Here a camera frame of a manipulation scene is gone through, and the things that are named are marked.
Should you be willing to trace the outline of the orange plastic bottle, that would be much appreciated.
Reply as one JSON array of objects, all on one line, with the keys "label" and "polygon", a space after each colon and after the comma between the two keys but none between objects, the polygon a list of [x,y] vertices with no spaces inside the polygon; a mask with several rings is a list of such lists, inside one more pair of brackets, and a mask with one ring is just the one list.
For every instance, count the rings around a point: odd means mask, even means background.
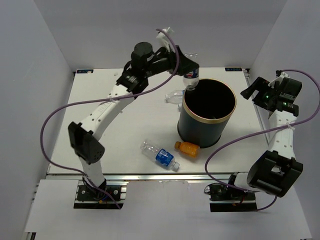
[{"label": "orange plastic bottle", "polygon": [[190,143],[190,142],[180,142],[177,141],[174,144],[174,148],[181,153],[188,155],[189,157],[196,158],[198,155],[198,151],[200,147],[196,144]]}]

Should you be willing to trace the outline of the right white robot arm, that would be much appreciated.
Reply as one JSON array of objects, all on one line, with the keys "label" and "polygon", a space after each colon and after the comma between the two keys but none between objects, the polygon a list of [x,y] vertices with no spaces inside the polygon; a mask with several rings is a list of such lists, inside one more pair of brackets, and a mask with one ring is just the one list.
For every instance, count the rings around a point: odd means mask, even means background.
[{"label": "right white robot arm", "polygon": [[258,77],[240,94],[269,112],[269,124],[277,130],[270,133],[267,150],[247,173],[236,173],[232,183],[225,188],[226,195],[236,200],[244,190],[265,192],[283,197],[303,171],[303,164],[296,160],[293,149],[294,128],[299,107],[294,103],[302,83],[282,72],[276,79],[267,81]]}]

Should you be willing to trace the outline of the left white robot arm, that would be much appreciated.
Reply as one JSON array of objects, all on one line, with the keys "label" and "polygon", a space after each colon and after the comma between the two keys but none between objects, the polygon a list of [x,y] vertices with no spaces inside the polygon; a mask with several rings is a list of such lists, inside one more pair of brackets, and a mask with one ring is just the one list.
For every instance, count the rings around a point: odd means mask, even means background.
[{"label": "left white robot arm", "polygon": [[110,123],[146,89],[149,77],[166,71],[174,76],[185,76],[198,68],[199,64],[180,49],[174,52],[170,47],[162,46],[154,51],[148,42],[134,46],[131,59],[124,66],[107,101],[81,122],[71,122],[68,126],[70,145],[81,162],[85,173],[82,179],[90,196],[96,200],[105,197],[106,180],[100,162],[105,148],[99,140]]}]

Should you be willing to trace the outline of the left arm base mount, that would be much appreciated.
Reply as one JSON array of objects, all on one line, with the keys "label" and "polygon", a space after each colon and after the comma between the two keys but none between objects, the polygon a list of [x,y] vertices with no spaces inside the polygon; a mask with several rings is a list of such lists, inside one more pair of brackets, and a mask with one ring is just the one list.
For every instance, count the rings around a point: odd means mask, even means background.
[{"label": "left arm base mount", "polygon": [[119,206],[118,208],[107,194],[96,189],[92,190],[82,181],[79,181],[76,188],[73,208],[90,210],[119,210],[123,207],[126,199],[127,184],[128,182],[125,181],[106,181],[105,191],[117,202]]}]

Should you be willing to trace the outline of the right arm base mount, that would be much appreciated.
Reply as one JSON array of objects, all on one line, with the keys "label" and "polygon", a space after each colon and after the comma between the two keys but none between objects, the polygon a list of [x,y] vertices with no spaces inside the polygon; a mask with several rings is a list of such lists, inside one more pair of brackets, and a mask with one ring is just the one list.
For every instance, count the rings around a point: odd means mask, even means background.
[{"label": "right arm base mount", "polygon": [[252,190],[243,191],[220,183],[211,183],[204,188],[209,196],[212,213],[256,212],[256,195]]}]

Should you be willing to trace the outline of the pepsi label plastic bottle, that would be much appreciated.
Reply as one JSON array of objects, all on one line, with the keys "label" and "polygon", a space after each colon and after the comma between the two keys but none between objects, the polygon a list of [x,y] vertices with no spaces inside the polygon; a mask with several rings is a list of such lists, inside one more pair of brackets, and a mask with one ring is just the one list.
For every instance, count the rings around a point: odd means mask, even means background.
[{"label": "pepsi label plastic bottle", "polygon": [[[198,63],[198,53],[185,53],[185,57],[192,60],[193,62]],[[188,91],[195,90],[196,86],[199,83],[199,68],[192,70],[191,72],[183,76],[183,83],[186,86]]]}]

